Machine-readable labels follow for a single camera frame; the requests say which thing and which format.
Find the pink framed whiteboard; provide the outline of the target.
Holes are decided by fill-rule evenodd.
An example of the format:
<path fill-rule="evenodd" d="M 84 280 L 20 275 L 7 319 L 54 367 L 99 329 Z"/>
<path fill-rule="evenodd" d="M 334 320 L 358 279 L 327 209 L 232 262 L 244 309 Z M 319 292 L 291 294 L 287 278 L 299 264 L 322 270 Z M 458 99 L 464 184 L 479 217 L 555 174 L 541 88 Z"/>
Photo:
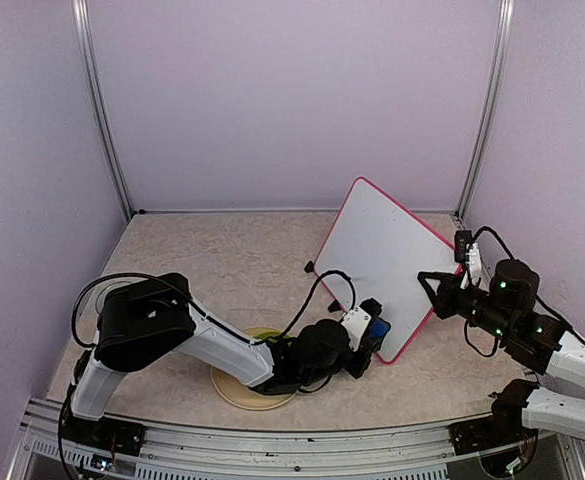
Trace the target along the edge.
<path fill-rule="evenodd" d="M 433 314 L 419 272 L 456 275 L 454 246 L 365 177 L 358 177 L 315 260 L 314 272 L 347 274 L 358 301 L 374 298 L 391 325 L 378 352 L 394 364 Z"/>

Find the blue whiteboard eraser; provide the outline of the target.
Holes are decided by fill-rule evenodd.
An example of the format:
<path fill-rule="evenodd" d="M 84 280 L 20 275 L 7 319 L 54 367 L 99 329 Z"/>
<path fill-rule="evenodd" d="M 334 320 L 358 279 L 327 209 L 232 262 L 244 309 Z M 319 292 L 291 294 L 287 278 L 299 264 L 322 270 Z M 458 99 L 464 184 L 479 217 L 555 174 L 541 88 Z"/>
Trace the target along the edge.
<path fill-rule="evenodd" d="M 381 349 L 382 343 L 390 329 L 391 324 L 380 317 L 370 322 L 366 333 L 366 341 L 370 352 L 376 353 Z"/>

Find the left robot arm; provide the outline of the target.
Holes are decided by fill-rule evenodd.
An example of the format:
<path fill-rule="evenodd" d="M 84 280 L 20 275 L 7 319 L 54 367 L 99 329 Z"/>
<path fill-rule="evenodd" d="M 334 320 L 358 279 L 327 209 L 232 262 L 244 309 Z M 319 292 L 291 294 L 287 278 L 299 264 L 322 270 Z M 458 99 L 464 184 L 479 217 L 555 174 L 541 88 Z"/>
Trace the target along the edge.
<path fill-rule="evenodd" d="M 382 306 L 369 298 L 341 319 L 321 319 L 297 335 L 288 329 L 257 339 L 216 319 L 192 296 L 179 273 L 129 274 L 129 284 L 104 296 L 91 342 L 75 368 L 69 409 L 74 430 L 93 445 L 112 424 L 106 406 L 126 375 L 165 355 L 189 355 L 263 396 L 307 393 L 340 371 L 360 378 L 390 330 Z"/>

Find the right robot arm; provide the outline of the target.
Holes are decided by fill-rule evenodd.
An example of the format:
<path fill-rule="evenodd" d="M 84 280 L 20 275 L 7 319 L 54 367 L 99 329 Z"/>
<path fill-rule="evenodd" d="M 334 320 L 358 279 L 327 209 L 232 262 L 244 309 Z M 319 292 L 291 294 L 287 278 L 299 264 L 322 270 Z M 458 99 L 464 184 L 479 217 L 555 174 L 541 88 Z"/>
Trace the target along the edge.
<path fill-rule="evenodd" d="M 535 379 L 510 381 L 495 396 L 483 433 L 495 444 L 539 430 L 585 440 L 585 339 L 564 320 L 536 311 L 540 277 L 528 265 L 498 262 L 488 289 L 459 275 L 421 272 L 417 279 L 441 319 L 461 317 Z"/>

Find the green plastic bowl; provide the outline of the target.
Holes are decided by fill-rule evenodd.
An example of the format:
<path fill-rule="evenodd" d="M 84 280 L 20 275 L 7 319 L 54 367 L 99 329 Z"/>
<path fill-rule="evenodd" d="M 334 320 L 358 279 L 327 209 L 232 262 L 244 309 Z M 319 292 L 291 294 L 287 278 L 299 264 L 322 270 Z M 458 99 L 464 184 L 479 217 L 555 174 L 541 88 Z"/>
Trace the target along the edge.
<path fill-rule="evenodd" d="M 253 338 L 253 344 L 262 344 L 268 341 L 277 341 L 282 337 L 281 331 L 271 327 L 250 327 L 244 332 Z"/>

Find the beige round plate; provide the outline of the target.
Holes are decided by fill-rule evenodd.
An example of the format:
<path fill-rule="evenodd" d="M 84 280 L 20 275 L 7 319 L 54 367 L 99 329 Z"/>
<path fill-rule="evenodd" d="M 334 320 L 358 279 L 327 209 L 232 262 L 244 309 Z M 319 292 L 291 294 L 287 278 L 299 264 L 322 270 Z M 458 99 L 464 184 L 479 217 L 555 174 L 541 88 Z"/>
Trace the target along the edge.
<path fill-rule="evenodd" d="M 234 338 L 232 344 L 223 340 L 221 347 L 213 348 L 210 364 L 211 380 L 217 393 L 228 403 L 250 411 L 266 411 L 290 402 L 297 394 L 295 385 L 278 385 L 275 377 L 278 352 L 271 347 L 276 341 L 245 344 Z"/>

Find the clear glass bowl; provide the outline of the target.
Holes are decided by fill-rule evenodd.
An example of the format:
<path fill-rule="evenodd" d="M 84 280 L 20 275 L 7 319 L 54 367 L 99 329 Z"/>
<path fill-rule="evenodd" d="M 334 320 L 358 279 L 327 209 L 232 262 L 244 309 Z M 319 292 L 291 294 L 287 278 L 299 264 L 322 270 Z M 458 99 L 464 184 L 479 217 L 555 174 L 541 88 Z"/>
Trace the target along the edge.
<path fill-rule="evenodd" d="M 113 282 L 105 287 L 103 287 L 101 290 L 98 291 L 98 294 L 96 296 L 96 300 L 95 300 L 95 310 L 98 314 L 100 314 L 103 310 L 103 307 L 105 305 L 105 301 L 106 301 L 106 297 L 107 295 L 119 288 L 123 288 L 126 287 L 127 285 L 130 285 L 131 282 L 130 281 L 117 281 L 117 282 Z"/>

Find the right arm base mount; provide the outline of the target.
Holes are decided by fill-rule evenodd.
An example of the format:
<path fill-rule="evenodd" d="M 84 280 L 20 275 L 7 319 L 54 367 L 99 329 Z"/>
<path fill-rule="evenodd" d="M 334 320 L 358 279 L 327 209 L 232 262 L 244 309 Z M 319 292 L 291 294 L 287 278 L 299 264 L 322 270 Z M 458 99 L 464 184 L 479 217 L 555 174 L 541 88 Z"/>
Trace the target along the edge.
<path fill-rule="evenodd" d="M 537 429 L 495 420 L 492 416 L 453 423 L 448 428 L 457 456 L 490 450 L 538 435 Z"/>

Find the aluminium front rail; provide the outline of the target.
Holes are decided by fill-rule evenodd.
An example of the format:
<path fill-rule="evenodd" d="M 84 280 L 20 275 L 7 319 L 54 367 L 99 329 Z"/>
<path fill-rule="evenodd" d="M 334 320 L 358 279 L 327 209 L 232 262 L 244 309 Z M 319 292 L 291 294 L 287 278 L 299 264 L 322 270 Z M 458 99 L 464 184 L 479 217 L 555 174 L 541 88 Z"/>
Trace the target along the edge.
<path fill-rule="evenodd" d="M 17 430 L 5 479 L 485 479 L 504 447 L 458 455 L 445 422 L 343 431 L 250 431 L 143 421 L 138 455 L 66 442 L 60 405 L 32 399 Z"/>

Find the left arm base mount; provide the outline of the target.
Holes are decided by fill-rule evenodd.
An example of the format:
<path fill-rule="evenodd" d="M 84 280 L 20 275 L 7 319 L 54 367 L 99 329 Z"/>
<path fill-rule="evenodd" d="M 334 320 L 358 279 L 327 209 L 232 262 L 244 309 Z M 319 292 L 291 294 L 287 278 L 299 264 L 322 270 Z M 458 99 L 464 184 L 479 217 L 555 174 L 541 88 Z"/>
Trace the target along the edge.
<path fill-rule="evenodd" d="M 103 417 L 98 421 L 80 419 L 66 414 L 61 420 L 61 438 L 108 451 L 133 457 L 140 455 L 146 428 L 136 422 Z"/>

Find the right aluminium corner post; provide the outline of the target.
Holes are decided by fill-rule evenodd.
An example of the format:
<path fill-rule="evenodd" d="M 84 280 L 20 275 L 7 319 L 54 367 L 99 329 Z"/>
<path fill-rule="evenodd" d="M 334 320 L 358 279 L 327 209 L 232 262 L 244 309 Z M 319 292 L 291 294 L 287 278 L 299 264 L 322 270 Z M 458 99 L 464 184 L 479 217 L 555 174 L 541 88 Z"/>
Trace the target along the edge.
<path fill-rule="evenodd" d="M 480 171 L 484 163 L 494 116 L 497 110 L 503 72 L 506 65 L 514 19 L 514 10 L 514 0 L 502 0 L 499 3 L 497 30 L 490 62 L 486 92 L 479 117 L 477 133 L 472 147 L 470 164 L 455 209 L 455 217 L 460 224 L 464 224 L 466 217 L 468 216 L 472 198 L 478 185 Z"/>

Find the aluminium corner post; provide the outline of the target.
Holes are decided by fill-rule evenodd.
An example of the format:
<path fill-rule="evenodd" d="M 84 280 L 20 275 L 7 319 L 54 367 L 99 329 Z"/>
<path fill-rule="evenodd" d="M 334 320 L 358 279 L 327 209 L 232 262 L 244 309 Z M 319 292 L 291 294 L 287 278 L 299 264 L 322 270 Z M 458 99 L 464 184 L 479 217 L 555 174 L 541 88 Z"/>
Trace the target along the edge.
<path fill-rule="evenodd" d="M 96 51 L 92 38 L 88 2 L 86 0 L 73 0 L 71 4 L 90 101 L 105 155 L 106 166 L 111 177 L 123 218 L 129 223 L 134 216 L 135 210 L 126 184 L 123 169 L 117 155 L 112 128 L 108 118 L 105 97 L 99 78 Z"/>
<path fill-rule="evenodd" d="M 466 217 L 468 216 L 472 198 L 478 185 L 480 171 L 484 163 L 494 116 L 497 110 L 503 72 L 506 65 L 514 19 L 514 10 L 514 0 L 502 0 L 499 3 L 497 30 L 490 62 L 486 92 L 479 117 L 477 133 L 472 147 L 470 164 L 455 209 L 455 217 L 460 224 L 464 224 Z"/>

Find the left aluminium corner post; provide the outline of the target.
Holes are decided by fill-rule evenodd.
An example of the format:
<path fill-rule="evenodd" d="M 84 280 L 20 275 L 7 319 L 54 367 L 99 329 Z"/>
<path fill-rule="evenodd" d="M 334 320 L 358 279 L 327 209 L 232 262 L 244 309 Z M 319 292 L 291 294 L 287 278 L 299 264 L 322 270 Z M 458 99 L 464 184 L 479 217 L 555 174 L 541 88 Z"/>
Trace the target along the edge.
<path fill-rule="evenodd" d="M 99 78 L 96 51 L 92 38 L 88 2 L 86 0 L 73 0 L 71 4 L 90 101 L 105 155 L 106 166 L 111 177 L 123 218 L 129 223 L 134 216 L 135 210 L 126 184 L 123 169 L 117 155 L 112 128 L 108 118 L 105 97 Z"/>

